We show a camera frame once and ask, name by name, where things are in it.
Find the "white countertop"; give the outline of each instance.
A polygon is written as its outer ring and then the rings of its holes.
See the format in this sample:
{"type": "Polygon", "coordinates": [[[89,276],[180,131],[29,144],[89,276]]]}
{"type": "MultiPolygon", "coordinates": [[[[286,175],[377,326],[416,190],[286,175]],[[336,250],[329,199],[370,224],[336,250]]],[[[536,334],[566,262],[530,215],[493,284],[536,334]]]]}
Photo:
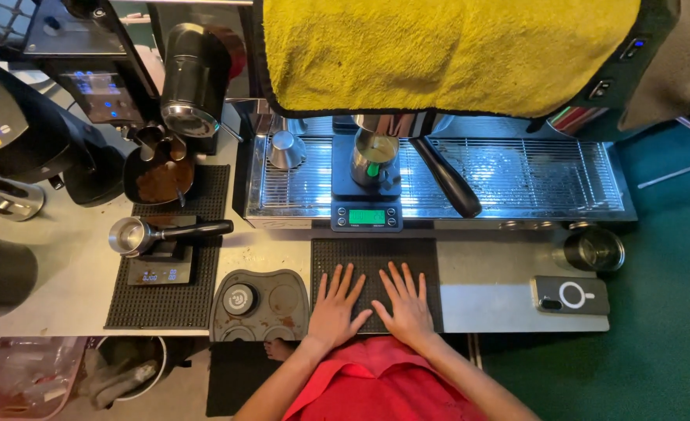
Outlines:
{"type": "MultiPolygon", "coordinates": [[[[110,126],[99,126],[112,144],[124,142],[110,126]]],[[[237,142],[223,132],[218,154],[205,164],[235,166],[237,142]]],[[[39,281],[17,309],[0,317],[0,336],[204,336],[207,330],[105,330],[120,257],[107,243],[110,226],[131,213],[121,195],[97,207],[79,207],[62,189],[40,183],[47,201],[40,215],[14,223],[0,218],[0,240],[28,245],[39,260],[39,281]]],[[[330,230],[262,230],[230,207],[225,218],[235,231],[224,237],[215,288],[231,271],[291,269],[310,285],[310,239],[341,234],[330,230]]],[[[536,332],[608,330],[605,316],[550,315],[535,310],[534,275],[593,276],[561,269],[549,245],[524,241],[524,233],[402,232],[396,237],[437,237],[442,277],[443,323],[447,332],[536,332]]]]}

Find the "rubber bar mat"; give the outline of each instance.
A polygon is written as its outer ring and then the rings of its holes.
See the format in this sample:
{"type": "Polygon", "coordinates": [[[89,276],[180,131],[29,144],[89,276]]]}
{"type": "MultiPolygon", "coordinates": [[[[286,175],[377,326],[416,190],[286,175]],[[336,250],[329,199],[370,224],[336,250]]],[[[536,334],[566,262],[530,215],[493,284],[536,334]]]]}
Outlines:
{"type": "Polygon", "coordinates": [[[218,342],[210,348],[206,416],[233,416],[277,370],[264,342],[218,342]]]}
{"type": "MultiPolygon", "coordinates": [[[[230,166],[197,166],[186,207],[134,205],[133,216],[196,215],[197,222],[222,219],[230,166]]],[[[193,279],[183,285],[127,285],[129,259],[122,258],[105,329],[209,329],[209,314],[222,237],[194,244],[193,279]]]]}
{"type": "MultiPolygon", "coordinates": [[[[402,263],[410,265],[410,272],[415,277],[420,272],[426,274],[426,292],[428,309],[433,316],[433,327],[436,332],[443,332],[443,314],[441,308],[441,282],[438,278],[438,256],[436,242],[433,238],[315,238],[311,241],[311,310],[316,304],[319,293],[319,281],[322,273],[331,275],[337,264],[355,265],[351,288],[361,273],[366,274],[366,284],[360,292],[358,301],[352,310],[352,318],[365,309],[372,309],[371,301],[378,300],[392,312],[391,301],[387,295],[379,269],[388,272],[387,263],[394,262],[397,267],[402,263]]],[[[360,333],[387,333],[384,322],[374,312],[360,333]]]]}

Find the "switch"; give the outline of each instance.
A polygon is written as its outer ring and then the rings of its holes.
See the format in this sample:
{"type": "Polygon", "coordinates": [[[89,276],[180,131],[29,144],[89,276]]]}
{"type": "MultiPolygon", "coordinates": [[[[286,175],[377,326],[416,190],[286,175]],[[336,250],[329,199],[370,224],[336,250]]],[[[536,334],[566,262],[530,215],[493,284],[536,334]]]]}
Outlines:
{"type": "Polygon", "coordinates": [[[644,47],[644,45],[647,44],[647,38],[645,37],[638,37],[634,38],[631,40],[631,42],[628,44],[628,47],[623,51],[621,54],[621,62],[625,62],[626,60],[632,59],[636,53],[641,50],[641,48],[644,47]]]}
{"type": "Polygon", "coordinates": [[[595,86],[594,89],[589,93],[589,99],[591,101],[595,101],[604,98],[608,93],[608,89],[610,89],[612,85],[612,80],[601,80],[600,83],[598,83],[597,86],[595,86]]]}

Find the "person's right hand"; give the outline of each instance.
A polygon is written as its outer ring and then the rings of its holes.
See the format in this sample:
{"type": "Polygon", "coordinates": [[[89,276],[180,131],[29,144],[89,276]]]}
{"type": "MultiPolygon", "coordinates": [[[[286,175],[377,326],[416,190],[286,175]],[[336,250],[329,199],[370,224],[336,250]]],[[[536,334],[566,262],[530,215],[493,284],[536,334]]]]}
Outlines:
{"type": "Polygon", "coordinates": [[[433,331],[433,318],[426,302],[426,275],[420,274],[420,286],[416,291],[412,273],[406,263],[402,263],[402,272],[405,273],[404,281],[393,262],[389,262],[389,272],[394,283],[383,269],[378,273],[381,275],[384,287],[387,288],[394,316],[389,315],[384,304],[378,301],[371,301],[371,304],[376,309],[378,317],[384,321],[387,330],[396,339],[422,354],[425,347],[437,337],[433,331]]]}

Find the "digital scale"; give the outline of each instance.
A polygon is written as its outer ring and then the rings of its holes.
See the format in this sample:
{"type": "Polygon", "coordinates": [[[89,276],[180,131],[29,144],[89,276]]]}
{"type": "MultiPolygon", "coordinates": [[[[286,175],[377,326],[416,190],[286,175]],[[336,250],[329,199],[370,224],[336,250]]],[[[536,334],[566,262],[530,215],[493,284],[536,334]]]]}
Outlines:
{"type": "MultiPolygon", "coordinates": [[[[194,225],[196,216],[144,216],[159,229],[194,225]]],[[[193,246],[176,241],[156,241],[152,249],[129,258],[127,285],[187,284],[192,280],[193,246]]]]}
{"type": "MultiPolygon", "coordinates": [[[[331,227],[335,232],[400,232],[403,228],[402,186],[394,182],[363,187],[350,176],[355,137],[336,135],[332,139],[331,227]]],[[[391,171],[399,174],[399,157],[391,171]]]]}

